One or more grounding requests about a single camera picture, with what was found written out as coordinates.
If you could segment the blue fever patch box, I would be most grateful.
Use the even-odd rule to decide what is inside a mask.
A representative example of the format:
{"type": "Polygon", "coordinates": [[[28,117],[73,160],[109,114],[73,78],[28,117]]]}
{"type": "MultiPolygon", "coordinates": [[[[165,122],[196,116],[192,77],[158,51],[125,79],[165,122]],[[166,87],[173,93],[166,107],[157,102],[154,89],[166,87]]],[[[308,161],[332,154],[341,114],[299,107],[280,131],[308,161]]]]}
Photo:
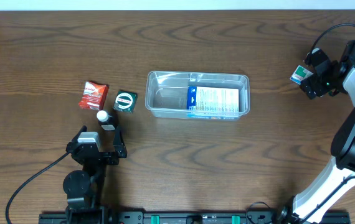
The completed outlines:
{"type": "Polygon", "coordinates": [[[190,86],[187,90],[187,116],[196,119],[237,119],[239,90],[190,86]]]}

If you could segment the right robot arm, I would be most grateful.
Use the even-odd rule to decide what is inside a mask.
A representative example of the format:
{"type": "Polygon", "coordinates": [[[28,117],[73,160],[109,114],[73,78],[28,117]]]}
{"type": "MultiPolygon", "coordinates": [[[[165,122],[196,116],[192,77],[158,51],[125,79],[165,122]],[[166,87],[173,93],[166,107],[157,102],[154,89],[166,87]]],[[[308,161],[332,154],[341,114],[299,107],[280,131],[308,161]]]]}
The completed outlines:
{"type": "Polygon", "coordinates": [[[309,99],[344,93],[354,108],[333,138],[326,167],[282,207],[275,223],[321,223],[325,213],[355,187],[355,40],[346,44],[338,61],[331,61],[321,49],[312,47],[305,63],[315,70],[300,84],[309,99]]]}

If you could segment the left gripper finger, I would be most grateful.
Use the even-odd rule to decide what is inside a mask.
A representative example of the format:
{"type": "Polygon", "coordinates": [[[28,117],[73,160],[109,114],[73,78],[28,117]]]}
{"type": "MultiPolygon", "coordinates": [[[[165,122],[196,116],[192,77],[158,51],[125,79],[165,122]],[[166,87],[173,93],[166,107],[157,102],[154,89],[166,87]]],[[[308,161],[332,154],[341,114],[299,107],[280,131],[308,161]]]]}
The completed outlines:
{"type": "Polygon", "coordinates": [[[117,126],[117,128],[115,129],[115,135],[113,138],[113,147],[114,148],[125,148],[125,143],[123,140],[120,126],[117,126]]]}
{"type": "Polygon", "coordinates": [[[87,127],[85,125],[83,125],[80,130],[78,131],[78,133],[72,138],[71,142],[78,142],[78,138],[81,135],[82,132],[86,132],[87,131],[87,127]]]}

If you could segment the red medicine box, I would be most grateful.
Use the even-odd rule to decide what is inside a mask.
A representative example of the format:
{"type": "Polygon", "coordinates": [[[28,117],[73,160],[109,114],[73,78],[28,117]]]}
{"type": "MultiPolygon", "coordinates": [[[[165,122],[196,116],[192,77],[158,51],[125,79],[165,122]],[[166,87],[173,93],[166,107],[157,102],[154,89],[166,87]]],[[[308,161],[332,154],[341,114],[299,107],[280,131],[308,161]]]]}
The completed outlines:
{"type": "Polygon", "coordinates": [[[101,85],[90,81],[85,82],[82,99],[78,103],[79,107],[88,110],[102,110],[108,90],[108,85],[101,85]]]}

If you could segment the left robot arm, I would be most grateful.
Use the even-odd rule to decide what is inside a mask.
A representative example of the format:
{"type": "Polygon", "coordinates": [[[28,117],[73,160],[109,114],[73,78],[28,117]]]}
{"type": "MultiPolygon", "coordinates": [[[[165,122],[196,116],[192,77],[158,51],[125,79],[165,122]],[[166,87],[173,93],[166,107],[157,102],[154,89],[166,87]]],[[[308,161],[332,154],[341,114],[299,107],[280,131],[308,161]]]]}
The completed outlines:
{"type": "Polygon", "coordinates": [[[86,126],[67,144],[66,152],[82,166],[81,170],[69,173],[63,182],[70,209],[95,208],[100,204],[106,167],[115,166],[121,158],[127,157],[121,129],[117,127],[114,133],[113,151],[101,152],[99,134],[87,131],[86,126]]]}

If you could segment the white green medicine box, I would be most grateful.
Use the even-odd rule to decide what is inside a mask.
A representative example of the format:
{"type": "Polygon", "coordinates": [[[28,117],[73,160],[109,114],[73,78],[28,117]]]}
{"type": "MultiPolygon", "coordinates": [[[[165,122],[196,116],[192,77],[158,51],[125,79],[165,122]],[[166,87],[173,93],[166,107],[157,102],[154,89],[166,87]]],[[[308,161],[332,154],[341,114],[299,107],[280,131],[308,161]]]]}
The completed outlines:
{"type": "Polygon", "coordinates": [[[297,66],[295,71],[292,73],[290,80],[293,81],[294,83],[300,85],[301,81],[312,76],[313,73],[309,70],[307,70],[305,67],[302,67],[301,65],[297,66]]]}

